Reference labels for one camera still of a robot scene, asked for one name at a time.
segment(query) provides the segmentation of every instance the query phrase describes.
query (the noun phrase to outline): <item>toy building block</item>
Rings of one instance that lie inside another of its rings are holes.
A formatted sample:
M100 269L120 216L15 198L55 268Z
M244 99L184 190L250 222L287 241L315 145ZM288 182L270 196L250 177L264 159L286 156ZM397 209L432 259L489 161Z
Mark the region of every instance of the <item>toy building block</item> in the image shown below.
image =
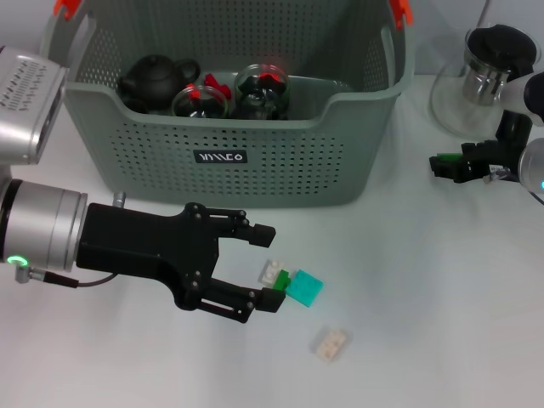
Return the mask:
M331 330L326 334L315 353L323 361L331 362L342 349L347 339L348 335L344 331Z
M290 283L291 279L289 279L289 272L282 269L275 280L273 289L284 292Z
M287 287L286 294L309 308L322 287L322 281L300 269Z
M269 260L264 265L264 272L261 275L261 283L268 287L273 287L285 264L281 261Z

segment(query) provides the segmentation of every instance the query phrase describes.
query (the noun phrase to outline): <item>green indicator light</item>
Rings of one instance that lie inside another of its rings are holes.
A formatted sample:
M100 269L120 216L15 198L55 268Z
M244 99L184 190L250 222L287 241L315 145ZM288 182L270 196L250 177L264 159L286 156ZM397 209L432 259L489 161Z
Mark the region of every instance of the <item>green indicator light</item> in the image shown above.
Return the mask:
M14 255L12 257L8 257L8 264L26 266L28 265L28 261L19 255Z

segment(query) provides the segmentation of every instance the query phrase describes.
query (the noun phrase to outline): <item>basket handle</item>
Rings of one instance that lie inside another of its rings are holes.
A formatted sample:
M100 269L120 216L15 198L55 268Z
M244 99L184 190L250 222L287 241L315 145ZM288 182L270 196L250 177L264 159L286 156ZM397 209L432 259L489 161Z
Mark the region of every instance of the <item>basket handle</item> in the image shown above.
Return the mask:
M88 28L77 47L76 58L83 55L88 41L96 29L96 21L90 7L90 0L59 0L54 15L49 17L40 45L40 55L59 65L68 66L68 56L77 31L85 17Z

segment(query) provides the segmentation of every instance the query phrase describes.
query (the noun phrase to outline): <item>white table surface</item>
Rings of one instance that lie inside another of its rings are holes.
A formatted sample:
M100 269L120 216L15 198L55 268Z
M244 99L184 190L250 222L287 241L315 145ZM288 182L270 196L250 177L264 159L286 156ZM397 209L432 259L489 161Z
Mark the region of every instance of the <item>white table surface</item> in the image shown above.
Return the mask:
M432 176L428 158L461 143L428 113L432 80L399 98L359 200L250 209L276 227L272 247L221 242L215 277L257 286L265 260L283 259L325 282L310 309L288 298L242 325L178 310L152 280L18 285L2 265L0 407L540 406L544 207L517 184ZM64 109L40 165L14 176L111 203ZM182 204L127 207L172 215ZM352 335L330 365L310 351L325 326Z

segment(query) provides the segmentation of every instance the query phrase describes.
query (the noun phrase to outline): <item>white block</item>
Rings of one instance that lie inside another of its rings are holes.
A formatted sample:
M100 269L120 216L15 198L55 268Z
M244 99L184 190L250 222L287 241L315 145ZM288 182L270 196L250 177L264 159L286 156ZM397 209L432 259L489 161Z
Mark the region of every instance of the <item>white block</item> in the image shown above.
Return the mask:
M346 343L348 335L342 330L329 331L320 345L317 347L316 354L325 362L331 362Z
M261 275L261 283L265 286L272 287L275 284L275 280L284 269L285 264L281 261L270 259L265 266L264 272Z

